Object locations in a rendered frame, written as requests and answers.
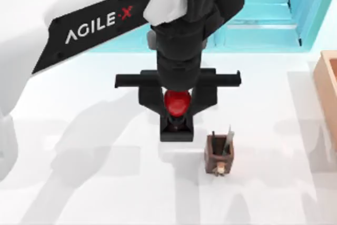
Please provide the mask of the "dark bottle with red cap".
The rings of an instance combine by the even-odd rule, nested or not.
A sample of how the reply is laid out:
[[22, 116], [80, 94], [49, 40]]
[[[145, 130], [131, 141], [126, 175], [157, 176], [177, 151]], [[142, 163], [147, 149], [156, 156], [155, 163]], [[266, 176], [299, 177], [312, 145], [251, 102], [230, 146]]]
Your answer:
[[189, 91], [167, 90], [164, 94], [164, 105], [168, 112], [168, 126], [171, 131], [185, 128], [186, 113], [190, 107]]

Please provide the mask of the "grey blade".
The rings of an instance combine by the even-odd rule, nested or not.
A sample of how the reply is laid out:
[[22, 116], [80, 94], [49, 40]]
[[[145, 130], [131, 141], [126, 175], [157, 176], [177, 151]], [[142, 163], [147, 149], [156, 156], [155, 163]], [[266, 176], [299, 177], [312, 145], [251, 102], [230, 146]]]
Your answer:
[[224, 143], [223, 154], [229, 153], [229, 147], [233, 142], [234, 135], [235, 135], [234, 131], [232, 131], [231, 126], [229, 126], [229, 130], [228, 130], [228, 133], [226, 135], [226, 140], [225, 140], [225, 143]]

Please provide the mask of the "brown wooden holder box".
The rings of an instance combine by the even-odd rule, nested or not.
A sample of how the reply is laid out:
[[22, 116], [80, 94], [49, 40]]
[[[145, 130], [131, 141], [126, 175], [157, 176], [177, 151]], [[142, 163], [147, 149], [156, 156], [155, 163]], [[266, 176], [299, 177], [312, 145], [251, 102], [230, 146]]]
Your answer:
[[227, 134], [215, 134], [217, 137], [216, 149], [212, 149], [211, 137], [207, 136], [204, 149], [205, 172], [217, 176], [225, 176], [231, 172], [234, 161], [233, 143], [229, 147], [229, 153], [223, 154], [224, 143]]

